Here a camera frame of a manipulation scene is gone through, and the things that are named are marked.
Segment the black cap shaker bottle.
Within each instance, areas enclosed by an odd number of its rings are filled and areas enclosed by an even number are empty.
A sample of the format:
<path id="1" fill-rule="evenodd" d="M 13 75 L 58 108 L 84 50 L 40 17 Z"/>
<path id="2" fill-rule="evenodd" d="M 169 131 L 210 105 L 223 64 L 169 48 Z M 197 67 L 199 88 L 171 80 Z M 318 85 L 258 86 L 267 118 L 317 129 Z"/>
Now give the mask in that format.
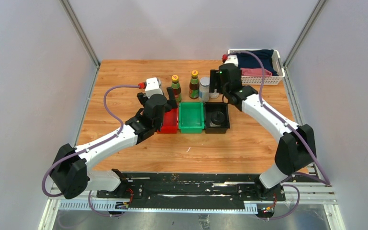
<path id="1" fill-rule="evenodd" d="M 214 92 L 209 93 L 209 97 L 212 99 L 217 99 L 219 96 L 220 94 L 216 90 L 214 90 Z"/>

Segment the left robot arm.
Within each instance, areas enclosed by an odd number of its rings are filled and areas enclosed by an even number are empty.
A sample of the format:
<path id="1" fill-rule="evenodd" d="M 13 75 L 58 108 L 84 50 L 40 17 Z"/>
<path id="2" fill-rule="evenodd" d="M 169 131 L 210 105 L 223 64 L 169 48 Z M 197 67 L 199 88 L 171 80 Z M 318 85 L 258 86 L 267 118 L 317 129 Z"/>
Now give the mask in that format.
<path id="1" fill-rule="evenodd" d="M 65 144 L 56 154 L 52 166 L 42 180 L 42 191 L 48 197 L 63 196 L 73 199 L 84 191 L 105 190 L 121 198 L 127 193 L 127 184 L 114 171 L 93 171 L 92 168 L 107 157 L 133 147 L 161 130 L 166 112 L 178 107 L 174 91 L 167 88 L 164 95 L 160 86 L 145 89 L 137 95 L 142 108 L 115 131 L 80 146 Z"/>

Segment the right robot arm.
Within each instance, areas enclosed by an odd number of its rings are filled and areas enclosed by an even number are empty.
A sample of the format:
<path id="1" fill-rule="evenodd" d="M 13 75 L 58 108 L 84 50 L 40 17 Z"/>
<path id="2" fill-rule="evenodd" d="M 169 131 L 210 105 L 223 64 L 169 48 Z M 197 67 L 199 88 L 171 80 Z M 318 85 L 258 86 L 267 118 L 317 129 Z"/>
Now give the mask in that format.
<path id="1" fill-rule="evenodd" d="M 260 200 L 289 176 L 313 163 L 316 147 L 313 128 L 287 119 L 269 105 L 251 86 L 244 86 L 241 70 L 233 63 L 210 71 L 210 91 L 222 94 L 229 104 L 254 118 L 278 142 L 274 163 L 255 179 L 254 193 Z"/>

